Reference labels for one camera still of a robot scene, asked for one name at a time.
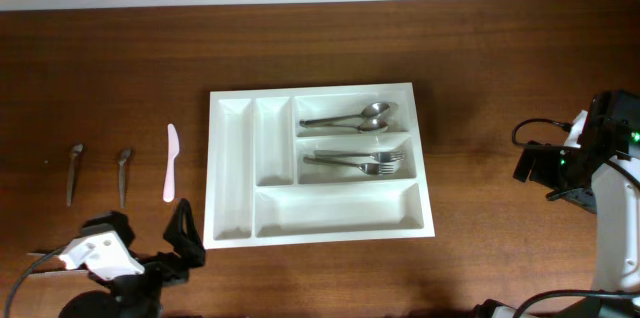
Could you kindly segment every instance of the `silver spoon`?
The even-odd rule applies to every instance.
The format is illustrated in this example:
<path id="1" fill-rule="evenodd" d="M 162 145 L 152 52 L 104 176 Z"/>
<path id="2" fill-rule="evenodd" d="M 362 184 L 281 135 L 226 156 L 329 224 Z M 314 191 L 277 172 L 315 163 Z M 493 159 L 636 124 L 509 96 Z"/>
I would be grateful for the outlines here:
<path id="1" fill-rule="evenodd" d="M 74 145 L 73 148 L 71 148 L 71 152 L 69 152 L 71 162 L 69 163 L 69 175 L 67 176 L 67 207 L 71 206 L 73 190 L 76 185 L 76 159 L 80 156 L 83 150 L 84 146 L 80 143 Z"/>
<path id="2" fill-rule="evenodd" d="M 387 122 L 383 121 L 382 119 L 367 119 L 359 126 L 327 124 L 325 127 L 353 128 L 357 130 L 358 133 L 364 134 L 384 133 L 387 131 L 387 129 L 389 129 L 389 125 L 387 124 Z"/>
<path id="3" fill-rule="evenodd" d="M 365 109 L 362 110 L 359 114 L 352 114 L 348 116 L 342 117 L 333 117 L 333 118 L 322 118 L 322 119 L 310 119 L 310 120 L 301 120 L 300 126 L 305 128 L 316 128 L 328 125 L 329 123 L 352 119 L 352 118 L 362 118 L 362 119 L 373 119 L 373 118 L 384 118 L 391 112 L 391 106 L 385 102 L 371 103 Z"/>
<path id="4" fill-rule="evenodd" d="M 131 156 L 131 149 L 125 149 L 120 152 L 120 158 L 118 158 L 118 165 L 120 166 L 118 172 L 118 190 L 120 191 L 120 208 L 124 209 L 124 196 L 126 191 L 126 174 L 124 164 Z"/>

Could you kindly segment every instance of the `cable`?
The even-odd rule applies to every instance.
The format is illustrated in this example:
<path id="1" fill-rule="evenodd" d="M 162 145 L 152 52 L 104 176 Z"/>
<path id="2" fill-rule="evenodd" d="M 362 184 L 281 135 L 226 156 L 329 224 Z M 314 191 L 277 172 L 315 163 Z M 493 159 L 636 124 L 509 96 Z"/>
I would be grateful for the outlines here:
<path id="1" fill-rule="evenodd" d="M 588 297 L 588 298 L 601 298 L 601 299 L 620 299 L 620 300 L 631 300 L 634 298 L 640 297 L 640 292 L 632 292 L 632 293 L 616 293 L 616 292 L 599 292 L 599 291 L 590 291 L 590 290 L 577 290 L 577 289 L 565 289 L 565 290 L 556 290 L 549 291 L 534 295 L 533 297 L 527 299 L 524 303 L 516 309 L 513 313 L 512 318 L 520 318 L 524 312 L 531 307 L 532 305 L 543 301 L 545 299 L 550 298 L 558 298 L 558 297 Z"/>
<path id="2" fill-rule="evenodd" d="M 546 119 L 546 118 L 532 118 L 532 119 L 527 119 L 526 121 L 521 122 L 520 124 L 518 124 L 515 128 L 513 128 L 513 131 L 511 132 L 511 142 L 518 146 L 518 147 L 522 147 L 524 149 L 531 149 L 531 150 L 545 150 L 545 151 L 573 151 L 573 152 L 579 152 L 582 154 L 586 154 L 585 151 L 581 150 L 580 148 L 577 147 L 569 147 L 569 146 L 560 146 L 560 145 L 537 145 L 537 144 L 526 144 L 526 143 L 522 143 L 519 142 L 517 139 L 517 134 L 518 134 L 518 130 L 522 127 L 524 127 L 525 125 L 529 124 L 529 123 L 549 123 L 549 124 L 553 124 L 555 126 L 558 126 L 560 128 L 562 128 L 562 130 L 564 130 L 565 132 L 569 132 L 571 131 L 571 123 L 562 123 L 562 122 L 558 122 L 558 121 L 554 121 L 552 119 Z M 598 160 L 600 160 L 602 162 L 602 164 L 606 164 L 609 167 L 613 168 L 614 170 L 616 170 L 618 173 L 620 173 L 623 177 L 625 177 L 629 182 L 631 182 L 631 184 L 633 184 L 638 190 L 640 190 L 640 181 L 638 181 L 638 179 L 636 179 L 633 175 L 631 175 L 631 173 L 629 173 L 626 169 L 622 168 L 619 164 L 610 161 L 609 159 L 603 159 L 597 156 L 593 156 L 593 158 L 596 158 Z"/>
<path id="3" fill-rule="evenodd" d="M 553 124 L 557 127 L 562 128 L 563 131 L 565 132 L 570 132 L 571 131 L 571 127 L 573 126 L 571 123 L 563 123 L 563 122 L 558 122 L 558 121 L 554 121 L 552 119 L 547 119 L 547 118 L 532 118 L 532 119 L 527 119 L 526 121 L 523 121 L 521 123 L 519 123 L 515 128 L 513 128 L 513 131 L 511 132 L 511 142 L 518 146 L 518 147 L 522 147 L 525 149 L 535 149 L 535 150 L 564 150 L 564 148 L 566 148 L 566 150 L 574 150 L 574 151 L 579 151 L 579 148 L 576 147 L 564 147 L 564 146 L 545 146 L 545 145 L 533 145 L 533 144 L 526 144 L 526 143 L 522 143 L 522 142 L 518 142 L 518 139 L 516 138 L 516 136 L 518 135 L 518 131 L 520 130 L 520 128 L 526 126 L 527 124 L 530 123 L 549 123 L 549 124 Z"/>
<path id="4" fill-rule="evenodd" d="M 11 303 L 13 302 L 13 298 L 15 297 L 16 293 L 18 292 L 18 288 L 20 288 L 20 285 L 22 284 L 22 282 L 24 282 L 24 280 L 27 279 L 27 277 L 31 273 L 33 273 L 33 270 L 36 269 L 36 267 L 38 267 L 40 264 L 48 261 L 53 256 L 62 253 L 62 251 L 65 248 L 66 248 L 66 246 L 63 246 L 63 247 L 60 247 L 60 248 L 54 250 L 53 252 L 45 254 L 44 256 L 40 257 L 40 259 L 38 259 L 37 261 L 33 262 L 33 264 L 29 268 L 27 268 L 27 270 L 25 270 L 24 273 L 22 273 L 20 278 L 18 278 L 18 280 L 15 282 L 15 284 L 11 288 L 11 291 L 9 292 L 9 296 L 7 297 L 7 303 L 4 306 L 4 318 L 9 318 L 9 310 L 11 309 Z"/>

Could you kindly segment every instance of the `cutlery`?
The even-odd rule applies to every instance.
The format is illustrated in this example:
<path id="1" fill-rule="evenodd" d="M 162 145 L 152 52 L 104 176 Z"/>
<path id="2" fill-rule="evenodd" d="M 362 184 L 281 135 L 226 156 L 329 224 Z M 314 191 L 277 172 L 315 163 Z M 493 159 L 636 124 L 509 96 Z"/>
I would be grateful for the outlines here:
<path id="1" fill-rule="evenodd" d="M 120 152 L 120 158 L 118 158 L 118 165 L 120 166 L 118 171 L 118 190 L 120 191 L 120 208 L 124 209 L 124 196 L 126 191 L 126 174 L 124 165 L 127 159 L 131 156 L 131 149 L 125 149 Z"/>
<path id="2" fill-rule="evenodd" d="M 378 163 L 349 163 L 342 161 L 335 161 L 331 159 L 321 159 L 321 158 L 312 158 L 312 157 L 304 157 L 302 159 L 303 162 L 307 164 L 319 164 L 319 165 L 341 165 L 347 167 L 354 167 L 360 169 L 363 173 L 369 175 L 387 175 L 393 174 L 394 168 L 391 164 L 378 164 Z"/>
<path id="3" fill-rule="evenodd" d="M 69 152 L 69 158 L 71 158 L 71 162 L 69 163 L 69 174 L 67 176 L 67 207 L 71 206 L 71 200 L 73 199 L 73 191 L 76 186 L 76 167 L 77 167 L 77 159 L 84 150 L 84 145 L 82 143 L 76 144 L 71 148 L 71 152 Z"/>
<path id="4" fill-rule="evenodd" d="M 317 150 L 313 152 L 318 158 L 346 158 L 346 157 L 370 157 L 378 163 L 390 163 L 406 158 L 407 154 L 404 151 L 391 151 L 391 152 L 374 152 L 374 153 L 362 153 L 362 152 L 344 152 L 344 151 L 331 151 L 331 150 Z"/>
<path id="5" fill-rule="evenodd" d="M 391 106 L 385 102 L 371 103 L 365 109 L 362 110 L 359 114 L 352 114 L 342 117 L 333 117 L 333 118 L 322 118 L 322 119 L 310 119 L 310 120 L 301 120 L 300 126 L 305 128 L 316 128 L 322 127 L 332 122 L 337 122 L 345 119 L 352 118 L 363 118 L 363 119 L 373 119 L 373 118 L 384 118 L 391 112 Z"/>
<path id="6" fill-rule="evenodd" d="M 354 125 L 343 125 L 343 124 L 327 124 L 323 127 L 339 127 L 339 128 L 353 128 L 358 131 L 358 133 L 366 133 L 366 134 L 377 134 L 384 133 L 389 129 L 389 125 L 387 122 L 382 119 L 367 119 L 362 122 L 359 126 Z"/>
<path id="7" fill-rule="evenodd" d="M 176 183 L 174 173 L 174 161 L 180 153 L 180 141 L 178 140 L 178 132 L 173 124 L 167 126 L 169 133 L 169 154 L 167 158 L 167 174 L 164 178 L 164 190 L 162 191 L 162 199 L 165 202 L 171 202 L 176 195 Z"/>

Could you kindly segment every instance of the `metal utensil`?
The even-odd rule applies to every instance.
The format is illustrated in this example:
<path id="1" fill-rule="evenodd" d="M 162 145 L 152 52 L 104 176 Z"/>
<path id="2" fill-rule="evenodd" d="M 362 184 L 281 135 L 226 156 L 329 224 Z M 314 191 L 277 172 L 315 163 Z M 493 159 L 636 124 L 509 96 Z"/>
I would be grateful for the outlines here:
<path id="1" fill-rule="evenodd" d="M 124 198 L 126 192 L 126 172 L 125 172 L 125 163 L 127 159 L 131 156 L 132 149 L 125 149 L 120 152 L 120 158 L 118 158 L 118 190 L 120 191 L 120 208 L 124 209 Z"/>
<path id="2" fill-rule="evenodd" d="M 370 157 L 378 163 L 390 163 L 406 158 L 407 153 L 404 151 L 391 151 L 391 152 L 344 152 L 344 151 L 331 151 L 331 150 L 317 150 L 313 152 L 318 158 L 347 158 L 347 157 Z"/>
<path id="3" fill-rule="evenodd" d="M 387 124 L 387 122 L 383 121 L 382 119 L 375 119 L 375 118 L 367 119 L 366 121 L 362 122 L 362 124 L 360 124 L 359 126 L 343 125 L 343 124 L 327 124 L 327 125 L 324 125 L 323 127 L 353 128 L 357 130 L 358 133 L 365 133 L 365 134 L 384 133 L 387 131 L 387 129 L 389 129 L 389 125 Z"/>
<path id="4" fill-rule="evenodd" d="M 359 114 L 352 114 L 342 117 L 332 117 L 332 118 L 322 118 L 322 119 L 310 119 L 310 120 L 301 120 L 300 126 L 305 128 L 316 128 L 326 126 L 329 123 L 338 122 L 345 119 L 352 118 L 362 118 L 362 119 L 373 119 L 373 118 L 384 118 L 391 112 L 391 106 L 385 102 L 371 103 L 365 109 L 362 110 Z"/>
<path id="5" fill-rule="evenodd" d="M 84 145 L 82 143 L 76 144 L 71 148 L 71 152 L 69 152 L 69 158 L 71 158 L 71 162 L 69 162 L 69 174 L 67 176 L 67 207 L 71 206 L 71 200 L 73 199 L 73 191 L 76 186 L 76 166 L 77 166 L 77 158 L 80 156 L 82 151 L 84 150 Z"/>
<path id="6" fill-rule="evenodd" d="M 394 168 L 391 164 L 378 164 L 378 163 L 349 163 L 336 161 L 331 159 L 304 157 L 303 162 L 307 164 L 320 164 L 320 165 L 341 165 L 347 167 L 354 167 L 360 169 L 363 173 L 369 175 L 387 175 L 393 174 Z"/>

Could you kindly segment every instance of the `tray compartment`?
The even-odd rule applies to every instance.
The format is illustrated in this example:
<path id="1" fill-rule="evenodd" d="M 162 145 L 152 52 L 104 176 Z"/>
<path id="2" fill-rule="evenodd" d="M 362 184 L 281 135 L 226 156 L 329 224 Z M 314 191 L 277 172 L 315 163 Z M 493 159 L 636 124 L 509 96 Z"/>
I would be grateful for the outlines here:
<path id="1" fill-rule="evenodd" d="M 413 181 L 302 186 L 256 192 L 257 237 L 421 229 Z"/>
<path id="2" fill-rule="evenodd" d="M 251 237 L 253 220 L 252 101 L 220 100 L 215 127 L 213 238 Z"/>
<path id="3" fill-rule="evenodd" d="M 293 127 L 289 97 L 256 99 L 256 183 L 293 184 Z"/>
<path id="4" fill-rule="evenodd" d="M 339 150 L 354 152 L 385 152 L 403 150 L 404 160 L 388 163 L 394 165 L 395 173 L 382 176 L 367 175 L 353 167 L 307 164 L 305 156 L 313 156 L 314 150 Z M 359 182 L 390 179 L 408 179 L 416 177 L 413 145 L 411 137 L 404 133 L 339 137 L 314 137 L 298 139 L 298 182 L 300 184 Z M 371 158 L 340 158 L 353 163 L 376 163 Z"/>
<path id="5" fill-rule="evenodd" d="M 301 119 L 318 119 L 358 114 L 371 103 L 387 102 L 391 105 L 391 114 L 385 118 L 389 124 L 387 132 L 407 132 L 409 119 L 407 95 L 404 91 L 380 91 L 367 93 L 325 94 L 299 96 L 295 98 L 295 129 L 298 137 L 325 135 L 359 134 L 357 130 L 338 127 L 304 128 Z M 338 124 L 359 125 L 361 118 L 341 121 Z"/>

